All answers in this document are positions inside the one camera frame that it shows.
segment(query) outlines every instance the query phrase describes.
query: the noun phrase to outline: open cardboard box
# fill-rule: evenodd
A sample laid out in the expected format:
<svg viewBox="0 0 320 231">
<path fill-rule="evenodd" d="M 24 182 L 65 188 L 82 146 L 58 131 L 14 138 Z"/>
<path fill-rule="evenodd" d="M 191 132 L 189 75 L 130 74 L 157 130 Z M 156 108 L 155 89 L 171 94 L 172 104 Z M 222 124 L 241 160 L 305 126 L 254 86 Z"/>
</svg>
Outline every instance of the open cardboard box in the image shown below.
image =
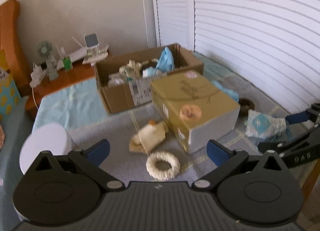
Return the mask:
<svg viewBox="0 0 320 231">
<path fill-rule="evenodd" d="M 187 70 L 194 70 L 203 74 L 204 64 L 191 51 L 175 43 L 167 46 L 172 52 L 176 69 L 168 75 Z M 108 113 L 119 113 L 139 105 L 151 102 L 150 83 L 154 77 L 141 78 L 128 83 L 108 87 L 109 75 L 119 72 L 119 68 L 129 63 L 151 61 L 159 59 L 164 47 L 151 48 L 143 51 L 111 56 L 95 65 L 97 89 L 102 103 Z"/>
</svg>

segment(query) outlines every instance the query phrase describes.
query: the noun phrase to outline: white wall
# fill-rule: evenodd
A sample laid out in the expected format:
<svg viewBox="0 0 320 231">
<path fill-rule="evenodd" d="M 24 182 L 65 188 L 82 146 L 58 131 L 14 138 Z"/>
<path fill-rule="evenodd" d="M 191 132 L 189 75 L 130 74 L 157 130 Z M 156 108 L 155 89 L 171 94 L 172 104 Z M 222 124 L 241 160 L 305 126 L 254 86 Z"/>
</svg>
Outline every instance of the white wall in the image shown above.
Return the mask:
<svg viewBox="0 0 320 231">
<path fill-rule="evenodd" d="M 113 55 L 156 46 L 152 0 L 19 0 L 18 35 L 31 65 L 38 42 L 47 39 L 77 50 L 82 33 L 95 32 Z"/>
</svg>

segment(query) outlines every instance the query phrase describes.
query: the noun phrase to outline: power cord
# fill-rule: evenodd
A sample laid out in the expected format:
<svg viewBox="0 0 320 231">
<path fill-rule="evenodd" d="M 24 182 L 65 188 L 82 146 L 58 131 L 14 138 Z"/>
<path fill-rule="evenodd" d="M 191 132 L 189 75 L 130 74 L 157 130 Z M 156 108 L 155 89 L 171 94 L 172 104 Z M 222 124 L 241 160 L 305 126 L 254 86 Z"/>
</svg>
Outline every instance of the power cord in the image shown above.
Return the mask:
<svg viewBox="0 0 320 231">
<path fill-rule="evenodd" d="M 35 102 L 36 108 L 37 108 L 37 110 L 39 110 L 37 103 L 36 103 L 35 94 L 33 93 L 33 87 L 32 87 L 32 96 L 33 96 L 33 101 Z"/>
</svg>

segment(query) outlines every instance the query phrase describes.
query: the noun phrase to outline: white lid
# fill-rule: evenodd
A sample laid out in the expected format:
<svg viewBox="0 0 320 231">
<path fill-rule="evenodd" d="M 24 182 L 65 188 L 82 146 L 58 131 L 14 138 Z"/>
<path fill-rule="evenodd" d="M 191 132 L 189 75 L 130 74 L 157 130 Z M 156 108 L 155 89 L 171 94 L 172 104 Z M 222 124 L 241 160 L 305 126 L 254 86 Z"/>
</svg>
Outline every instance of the white lid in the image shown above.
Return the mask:
<svg viewBox="0 0 320 231">
<path fill-rule="evenodd" d="M 57 123 L 46 124 L 35 130 L 24 142 L 20 151 L 20 168 L 23 174 L 42 151 L 53 155 L 65 155 L 72 150 L 72 140 L 66 130 Z"/>
</svg>

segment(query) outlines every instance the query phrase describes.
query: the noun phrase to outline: small desk fan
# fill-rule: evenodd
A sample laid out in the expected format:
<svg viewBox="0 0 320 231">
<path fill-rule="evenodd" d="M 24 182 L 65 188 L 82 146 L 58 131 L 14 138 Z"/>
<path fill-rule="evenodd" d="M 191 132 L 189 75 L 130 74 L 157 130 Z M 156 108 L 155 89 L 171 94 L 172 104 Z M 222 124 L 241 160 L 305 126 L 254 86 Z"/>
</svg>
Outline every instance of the small desk fan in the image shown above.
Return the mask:
<svg viewBox="0 0 320 231">
<path fill-rule="evenodd" d="M 36 54 L 44 59 L 47 64 L 47 73 L 50 81 L 55 80 L 59 76 L 57 70 L 55 69 L 57 61 L 52 55 L 52 49 L 52 43 L 47 40 L 41 41 L 36 47 Z"/>
</svg>

